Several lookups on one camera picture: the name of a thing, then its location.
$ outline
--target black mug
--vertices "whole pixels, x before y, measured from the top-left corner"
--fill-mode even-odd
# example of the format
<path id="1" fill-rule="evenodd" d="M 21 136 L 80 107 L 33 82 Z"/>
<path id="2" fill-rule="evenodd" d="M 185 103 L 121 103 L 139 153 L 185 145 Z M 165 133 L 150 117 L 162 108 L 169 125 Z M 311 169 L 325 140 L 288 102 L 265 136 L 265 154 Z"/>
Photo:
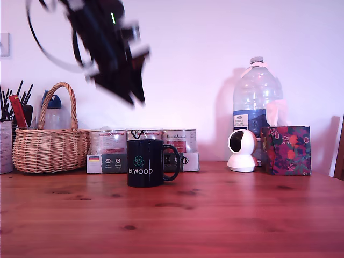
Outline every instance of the black mug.
<path id="1" fill-rule="evenodd" d="M 172 149 L 177 156 L 177 168 L 173 176 L 163 173 L 163 151 Z M 174 180 L 180 170 L 180 156 L 172 145 L 164 145 L 163 140 L 127 141 L 128 185 L 130 187 L 156 187 L 164 181 Z"/>

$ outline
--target security camera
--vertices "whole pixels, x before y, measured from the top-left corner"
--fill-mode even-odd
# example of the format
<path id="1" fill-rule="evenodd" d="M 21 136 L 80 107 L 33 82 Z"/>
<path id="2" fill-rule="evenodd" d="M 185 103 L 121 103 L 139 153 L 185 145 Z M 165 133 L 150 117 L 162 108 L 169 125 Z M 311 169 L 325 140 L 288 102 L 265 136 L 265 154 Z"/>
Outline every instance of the security camera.
<path id="1" fill-rule="evenodd" d="M 228 137 L 228 147 L 233 153 L 227 165 L 232 171 L 253 172 L 258 165 L 252 153 L 257 148 L 257 138 L 249 130 L 236 130 Z"/>

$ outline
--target cable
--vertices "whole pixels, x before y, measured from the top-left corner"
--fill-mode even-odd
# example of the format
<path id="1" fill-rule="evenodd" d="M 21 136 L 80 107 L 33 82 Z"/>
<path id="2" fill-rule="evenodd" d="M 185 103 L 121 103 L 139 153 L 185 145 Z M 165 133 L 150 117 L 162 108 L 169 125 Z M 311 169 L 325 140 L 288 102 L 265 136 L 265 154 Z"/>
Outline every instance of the cable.
<path id="1" fill-rule="evenodd" d="M 44 2 L 44 0 L 39 0 L 40 4 L 42 5 L 42 7 L 48 11 L 48 12 L 52 12 L 56 10 L 56 0 L 52 0 L 52 7 L 51 10 L 48 8 L 47 4 Z M 26 0 L 26 14 L 27 14 L 27 21 L 28 21 L 28 25 L 30 27 L 31 33 L 38 45 L 38 47 L 41 49 L 41 51 L 43 52 L 43 54 L 50 60 L 52 61 L 54 64 L 56 64 L 57 66 L 61 67 L 62 69 L 65 69 L 67 71 L 72 71 L 74 73 L 81 73 L 83 72 L 83 69 L 89 68 L 91 66 L 93 66 L 93 62 L 94 59 L 91 56 L 91 61 L 88 63 L 83 63 L 81 60 L 81 56 L 80 56 L 80 51 L 79 51 L 79 47 L 78 47 L 78 43 L 77 43 L 77 37 L 76 37 L 76 32 L 73 30 L 73 51 L 74 51 L 74 56 L 76 61 L 78 62 L 79 66 L 75 65 L 75 64 L 70 64 L 64 61 L 59 60 L 58 58 L 54 57 L 53 55 L 51 55 L 50 53 L 48 53 L 40 44 L 40 42 L 38 41 L 38 38 L 34 32 L 33 26 L 32 26 L 32 22 L 31 22 L 31 16 L 30 16 L 30 7 L 31 7 L 31 3 L 32 0 Z"/>

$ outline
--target green light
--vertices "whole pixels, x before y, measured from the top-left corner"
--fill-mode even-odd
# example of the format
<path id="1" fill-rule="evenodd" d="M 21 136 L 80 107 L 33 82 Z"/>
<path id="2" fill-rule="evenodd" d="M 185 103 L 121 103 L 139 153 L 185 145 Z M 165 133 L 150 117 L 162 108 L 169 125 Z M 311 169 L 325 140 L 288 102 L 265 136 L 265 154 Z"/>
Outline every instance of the green light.
<path id="1" fill-rule="evenodd" d="M 114 20 L 113 12 L 111 13 L 111 16 L 112 16 L 113 24 L 116 24 L 116 21 Z"/>

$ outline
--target cardboard box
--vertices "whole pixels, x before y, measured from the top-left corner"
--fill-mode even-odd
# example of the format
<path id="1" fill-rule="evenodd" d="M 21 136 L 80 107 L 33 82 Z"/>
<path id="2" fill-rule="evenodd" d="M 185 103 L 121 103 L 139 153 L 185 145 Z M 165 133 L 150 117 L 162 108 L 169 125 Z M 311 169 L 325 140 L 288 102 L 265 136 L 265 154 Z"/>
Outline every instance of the cardboard box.
<path id="1" fill-rule="evenodd" d="M 262 164 L 271 175 L 311 175 L 309 126 L 263 127 Z"/>
<path id="2" fill-rule="evenodd" d="M 0 174 L 13 171 L 12 121 L 0 120 Z"/>
<path id="3" fill-rule="evenodd" d="M 89 174 L 127 173 L 127 154 L 87 155 L 86 164 Z"/>
<path id="4" fill-rule="evenodd" d="M 181 157 L 181 172 L 199 171 L 198 152 L 179 153 Z M 176 171 L 177 160 L 173 153 L 164 153 L 164 172 Z"/>

